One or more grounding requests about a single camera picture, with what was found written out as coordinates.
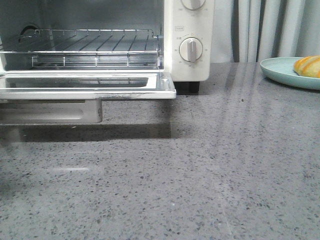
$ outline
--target oven door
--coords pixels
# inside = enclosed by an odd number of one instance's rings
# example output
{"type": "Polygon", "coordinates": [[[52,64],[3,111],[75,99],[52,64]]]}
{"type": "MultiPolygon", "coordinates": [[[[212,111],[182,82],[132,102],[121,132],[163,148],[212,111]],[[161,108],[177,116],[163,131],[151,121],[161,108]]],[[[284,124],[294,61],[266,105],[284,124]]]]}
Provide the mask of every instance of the oven door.
{"type": "Polygon", "coordinates": [[[21,71],[0,75],[0,124],[102,121],[102,100],[174,99],[166,72],[21,71]]]}
{"type": "Polygon", "coordinates": [[[0,75],[1,100],[174,99],[167,72],[19,71],[0,75]]]}

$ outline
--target plate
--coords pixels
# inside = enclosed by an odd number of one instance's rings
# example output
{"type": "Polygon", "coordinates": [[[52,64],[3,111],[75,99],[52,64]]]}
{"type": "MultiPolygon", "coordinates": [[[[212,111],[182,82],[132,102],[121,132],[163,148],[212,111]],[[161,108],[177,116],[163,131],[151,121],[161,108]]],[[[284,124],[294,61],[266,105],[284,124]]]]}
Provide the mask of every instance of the plate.
{"type": "Polygon", "coordinates": [[[299,76],[294,63],[301,57],[275,57],[260,63],[262,72],[270,79],[293,87],[320,90],[320,78],[299,76]]]}

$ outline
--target bread roll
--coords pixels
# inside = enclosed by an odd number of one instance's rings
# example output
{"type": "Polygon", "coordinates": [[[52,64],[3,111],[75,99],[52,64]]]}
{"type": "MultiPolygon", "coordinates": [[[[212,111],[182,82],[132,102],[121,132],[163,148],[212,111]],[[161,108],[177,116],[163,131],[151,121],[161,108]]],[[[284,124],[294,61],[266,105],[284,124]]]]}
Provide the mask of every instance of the bread roll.
{"type": "Polygon", "coordinates": [[[320,55],[301,58],[294,63],[293,68],[300,76],[320,78],[320,55]]]}

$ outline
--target timer knob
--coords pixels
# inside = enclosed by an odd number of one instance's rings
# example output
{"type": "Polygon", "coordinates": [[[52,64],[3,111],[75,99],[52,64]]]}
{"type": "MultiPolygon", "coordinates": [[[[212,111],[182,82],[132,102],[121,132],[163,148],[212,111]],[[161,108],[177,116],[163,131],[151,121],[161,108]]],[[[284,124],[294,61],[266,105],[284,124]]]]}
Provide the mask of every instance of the timer knob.
{"type": "Polygon", "coordinates": [[[203,52],[202,43],[194,37],[185,39],[180,45],[181,57],[191,63],[197,61],[203,52]]]}
{"type": "Polygon", "coordinates": [[[181,0],[182,4],[189,10],[197,10],[201,8],[206,0],[181,0]]]}

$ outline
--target oven rack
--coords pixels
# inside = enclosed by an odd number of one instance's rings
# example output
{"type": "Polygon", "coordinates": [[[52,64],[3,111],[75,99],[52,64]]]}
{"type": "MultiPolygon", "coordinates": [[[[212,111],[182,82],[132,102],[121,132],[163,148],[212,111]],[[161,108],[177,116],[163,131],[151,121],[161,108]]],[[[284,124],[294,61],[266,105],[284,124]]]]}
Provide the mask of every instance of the oven rack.
{"type": "Polygon", "coordinates": [[[36,29],[0,44],[24,54],[32,68],[157,68],[163,39],[151,29],[36,29]]]}

